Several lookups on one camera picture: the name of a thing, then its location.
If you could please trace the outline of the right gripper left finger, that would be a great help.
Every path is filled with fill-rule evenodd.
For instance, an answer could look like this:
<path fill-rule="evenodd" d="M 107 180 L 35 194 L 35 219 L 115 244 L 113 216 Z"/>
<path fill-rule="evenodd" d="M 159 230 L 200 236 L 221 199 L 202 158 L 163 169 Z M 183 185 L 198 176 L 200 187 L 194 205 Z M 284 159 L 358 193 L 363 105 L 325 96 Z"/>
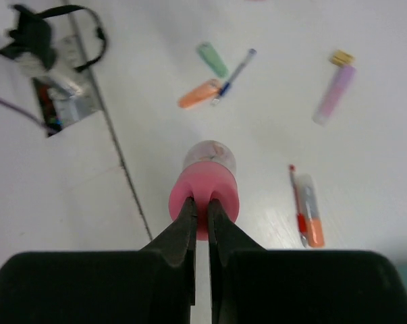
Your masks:
<path fill-rule="evenodd" d="M 190 306 L 196 298 L 196 202 L 185 199 L 178 217 L 156 238 L 141 249 L 158 253 L 167 265 L 181 271 L 185 285 L 185 296 Z"/>

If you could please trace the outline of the red ballpoint pen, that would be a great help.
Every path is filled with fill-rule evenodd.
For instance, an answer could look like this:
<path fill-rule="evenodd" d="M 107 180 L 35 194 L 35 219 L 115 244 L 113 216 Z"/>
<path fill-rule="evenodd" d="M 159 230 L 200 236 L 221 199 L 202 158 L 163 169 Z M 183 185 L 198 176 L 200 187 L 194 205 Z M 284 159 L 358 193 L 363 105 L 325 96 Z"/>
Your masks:
<path fill-rule="evenodd" d="M 307 230 L 306 230 L 306 222 L 304 215 L 301 213 L 300 210 L 300 201 L 299 201 L 299 196 L 298 196 L 298 189 L 296 185 L 296 179 L 295 179 L 295 172 L 296 168 L 294 165 L 289 165 L 289 173 L 290 173 L 290 181 L 292 184 L 292 189 L 294 192 L 294 201 L 296 205 L 296 220 L 298 224 L 298 232 L 300 236 L 300 241 L 303 245 L 303 247 L 307 248 L 308 247 L 308 240 L 307 240 Z"/>

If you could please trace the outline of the pink capped glue bottle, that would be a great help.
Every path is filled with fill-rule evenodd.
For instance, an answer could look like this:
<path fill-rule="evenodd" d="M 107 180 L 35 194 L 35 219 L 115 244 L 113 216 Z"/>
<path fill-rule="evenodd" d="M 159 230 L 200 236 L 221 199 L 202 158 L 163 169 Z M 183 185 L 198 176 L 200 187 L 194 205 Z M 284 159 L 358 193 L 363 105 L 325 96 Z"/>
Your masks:
<path fill-rule="evenodd" d="M 188 197 L 194 199 L 197 207 L 198 240 L 208 240 L 207 209 L 213 199 L 219 200 L 229 219 L 236 221 L 240 210 L 236 160 L 227 146 L 205 140 L 187 152 L 183 170 L 169 196 L 172 219 L 179 216 Z"/>

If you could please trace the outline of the purple highlighter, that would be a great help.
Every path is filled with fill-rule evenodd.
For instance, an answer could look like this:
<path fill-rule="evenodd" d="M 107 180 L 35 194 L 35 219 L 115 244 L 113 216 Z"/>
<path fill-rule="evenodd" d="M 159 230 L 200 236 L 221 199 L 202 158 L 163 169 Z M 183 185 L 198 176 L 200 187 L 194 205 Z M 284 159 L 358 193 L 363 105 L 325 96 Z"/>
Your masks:
<path fill-rule="evenodd" d="M 343 65 L 338 69 L 313 115 L 313 121 L 316 124 L 324 126 L 327 123 L 342 96 L 348 89 L 355 73 L 356 69 L 351 65 Z"/>

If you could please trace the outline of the grey orange highlighter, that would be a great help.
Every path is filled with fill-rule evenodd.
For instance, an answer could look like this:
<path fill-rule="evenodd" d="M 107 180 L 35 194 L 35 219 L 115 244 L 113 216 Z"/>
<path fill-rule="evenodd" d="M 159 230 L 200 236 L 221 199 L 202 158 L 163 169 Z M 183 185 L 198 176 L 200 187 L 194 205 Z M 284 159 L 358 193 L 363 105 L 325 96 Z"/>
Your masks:
<path fill-rule="evenodd" d="M 307 243 L 312 248 L 322 248 L 325 246 L 325 239 L 313 179 L 310 175 L 302 173 L 296 177 L 296 187 L 300 211 L 306 224 Z"/>

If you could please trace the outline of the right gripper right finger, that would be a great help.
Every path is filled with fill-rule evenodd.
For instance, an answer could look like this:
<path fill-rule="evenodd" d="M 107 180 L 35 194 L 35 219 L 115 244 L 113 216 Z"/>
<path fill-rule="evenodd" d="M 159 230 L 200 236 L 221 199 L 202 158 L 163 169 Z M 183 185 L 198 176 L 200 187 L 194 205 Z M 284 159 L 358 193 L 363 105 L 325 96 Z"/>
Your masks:
<path fill-rule="evenodd" d="M 234 274 L 229 258 L 242 251 L 264 251 L 227 215 L 221 201 L 208 205 L 209 264 L 211 281 L 211 319 L 213 323 L 237 323 L 238 302 Z"/>

